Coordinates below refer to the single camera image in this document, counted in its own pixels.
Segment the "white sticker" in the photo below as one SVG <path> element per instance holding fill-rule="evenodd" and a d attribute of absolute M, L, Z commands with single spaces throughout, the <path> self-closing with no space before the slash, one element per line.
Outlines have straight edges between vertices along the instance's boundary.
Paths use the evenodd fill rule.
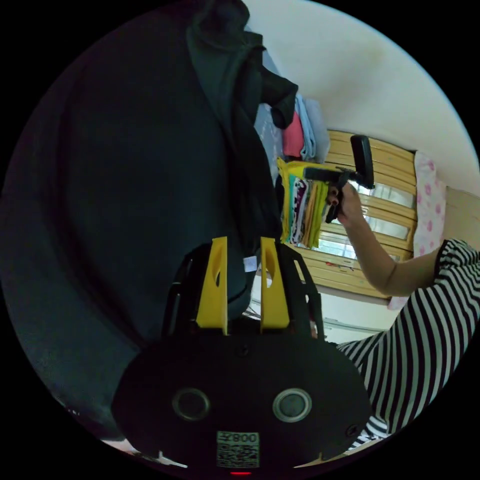
<path fill-rule="evenodd" d="M 260 466 L 260 435 L 255 432 L 218 431 L 216 465 L 229 469 L 256 469 Z"/>
<path fill-rule="evenodd" d="M 258 265 L 257 265 L 257 257 L 256 256 L 248 256 L 247 258 L 243 259 L 243 266 L 245 267 L 245 271 L 248 272 L 256 272 Z"/>

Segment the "dark jacket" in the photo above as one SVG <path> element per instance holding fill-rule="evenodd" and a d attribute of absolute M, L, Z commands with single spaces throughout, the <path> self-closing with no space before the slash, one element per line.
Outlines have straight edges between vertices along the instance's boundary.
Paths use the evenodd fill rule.
<path fill-rule="evenodd" d="M 261 36 L 241 32 L 245 6 L 209 3 L 194 24 L 203 6 L 186 0 L 136 18 L 70 65 L 33 112 L 2 192 L 0 276 L 21 346 L 53 395 L 104 426 L 104 438 L 122 437 L 112 397 L 129 362 L 159 339 L 186 253 L 228 236 L 229 315 L 246 310 L 253 276 L 243 257 L 259 230 L 239 227 L 257 201 L 235 182 L 251 178 L 252 162 L 269 172 L 253 128 L 261 99 L 277 101 L 277 122 L 293 115 L 297 87 L 262 71 Z M 215 23 L 219 12 L 232 23 Z M 266 193 L 245 185 L 261 204 L 275 200 L 271 180 Z"/>

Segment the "white wall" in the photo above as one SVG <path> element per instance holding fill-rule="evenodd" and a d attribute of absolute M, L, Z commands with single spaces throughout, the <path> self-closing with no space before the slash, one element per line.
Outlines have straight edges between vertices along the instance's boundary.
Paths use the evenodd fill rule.
<path fill-rule="evenodd" d="M 319 100 L 327 126 L 421 150 L 448 186 L 480 197 L 478 159 L 452 105 L 396 44 L 307 0 L 243 0 L 282 75 Z"/>
<path fill-rule="evenodd" d="M 443 237 L 465 240 L 480 251 L 480 198 L 447 188 Z"/>

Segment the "stack of clothes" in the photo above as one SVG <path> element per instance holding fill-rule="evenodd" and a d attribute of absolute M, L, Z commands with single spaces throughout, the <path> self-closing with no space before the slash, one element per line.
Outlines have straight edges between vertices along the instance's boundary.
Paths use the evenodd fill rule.
<path fill-rule="evenodd" d="M 309 249 L 318 248 L 322 222 L 327 213 L 329 185 L 301 178 L 298 175 L 299 162 L 286 163 L 278 158 L 277 165 L 283 185 L 281 241 Z"/>
<path fill-rule="evenodd" d="M 297 93 L 291 124 L 282 132 L 286 158 L 322 164 L 330 150 L 330 136 L 316 100 L 306 100 Z"/>

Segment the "black and white striped shirt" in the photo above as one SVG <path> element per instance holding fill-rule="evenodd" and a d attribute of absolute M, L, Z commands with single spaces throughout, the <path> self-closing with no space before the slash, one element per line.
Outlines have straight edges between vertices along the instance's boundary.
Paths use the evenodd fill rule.
<path fill-rule="evenodd" d="M 459 364 L 479 318 L 480 252 L 445 240 L 433 285 L 412 293 L 388 331 L 337 346 L 358 368 L 374 412 L 350 450 L 420 415 Z"/>

